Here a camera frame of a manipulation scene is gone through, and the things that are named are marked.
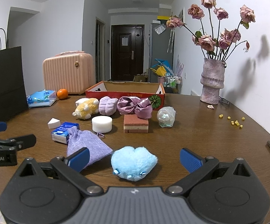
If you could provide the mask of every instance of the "brown sponge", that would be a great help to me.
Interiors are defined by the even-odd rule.
[[[148,119],[138,118],[136,114],[125,114],[124,133],[148,133]]]

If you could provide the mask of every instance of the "gray refrigerator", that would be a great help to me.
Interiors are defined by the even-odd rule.
[[[166,27],[161,34],[157,34],[155,28],[157,28],[160,24],[151,24],[150,25],[150,60],[149,67],[151,68],[153,65],[158,62],[155,59],[166,60],[169,62],[171,68],[173,63],[173,48],[172,53],[170,53],[170,48],[167,53],[168,43],[170,38],[170,29]],[[158,82],[158,78],[154,72],[150,69],[148,70],[148,81],[149,82]]]

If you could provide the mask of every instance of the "satin headband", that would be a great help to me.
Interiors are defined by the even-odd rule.
[[[149,119],[152,117],[153,107],[148,98],[123,96],[118,100],[117,109],[120,114],[135,113],[139,118]]]

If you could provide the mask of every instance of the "eyeglasses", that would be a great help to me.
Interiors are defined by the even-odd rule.
[[[223,105],[230,105],[229,101],[227,101],[225,98],[221,98],[219,97],[219,103],[223,104]]]

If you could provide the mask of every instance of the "green fruit print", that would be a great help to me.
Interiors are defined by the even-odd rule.
[[[162,99],[158,95],[152,95],[148,99],[150,100],[153,109],[160,107]]]

